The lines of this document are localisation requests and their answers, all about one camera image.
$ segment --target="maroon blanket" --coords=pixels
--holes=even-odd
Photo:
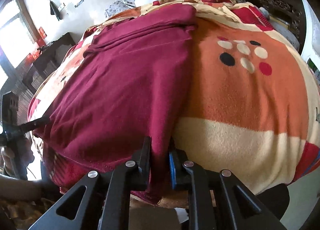
[[[63,186],[91,169],[114,169],[151,136],[150,189],[138,196],[159,201],[169,139],[190,83],[195,14],[190,5],[174,4],[94,38],[48,109],[52,122],[36,132],[47,143],[44,155],[52,148],[67,158],[60,164]]]

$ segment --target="silver screw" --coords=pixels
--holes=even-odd
[[[136,165],[136,162],[135,161],[127,161],[125,163],[125,165],[130,168],[130,167],[133,167],[134,165]]]
[[[227,170],[227,169],[224,169],[221,174],[224,176],[224,177],[230,177],[231,176],[231,171],[230,170]]]
[[[97,177],[98,176],[98,172],[95,170],[92,170],[88,173],[88,177]]]
[[[194,163],[193,163],[193,161],[185,161],[183,163],[183,165],[186,166],[186,167],[193,167]]]

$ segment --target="floor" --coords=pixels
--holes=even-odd
[[[54,0],[56,4],[66,0]],[[79,41],[91,25],[105,20],[104,9],[115,0],[84,0],[78,7],[72,4],[62,10],[62,20],[50,15],[49,0],[25,0],[36,28],[43,27],[46,42],[58,39],[70,32],[74,41]],[[63,57],[64,51],[58,53]],[[320,168],[289,186],[290,205],[281,222],[289,230],[298,230],[307,219],[317,201],[320,191]],[[179,229],[174,210],[143,208],[132,210],[130,229]]]

